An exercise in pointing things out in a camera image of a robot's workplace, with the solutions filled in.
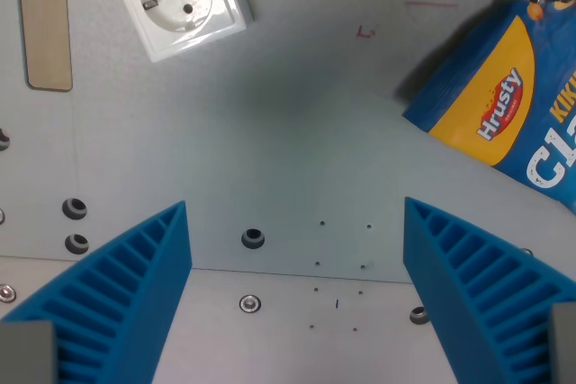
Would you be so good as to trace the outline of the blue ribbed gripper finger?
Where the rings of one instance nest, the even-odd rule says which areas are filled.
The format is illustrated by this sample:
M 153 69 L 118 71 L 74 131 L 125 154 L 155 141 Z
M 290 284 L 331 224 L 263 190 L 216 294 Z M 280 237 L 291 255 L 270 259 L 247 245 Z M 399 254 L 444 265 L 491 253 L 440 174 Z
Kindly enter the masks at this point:
M 575 282 L 439 208 L 404 201 L 403 263 L 460 383 L 549 383 L 548 317 Z
M 62 383 L 150 383 L 191 269 L 180 201 L 66 269 L 3 320 L 54 326 Z

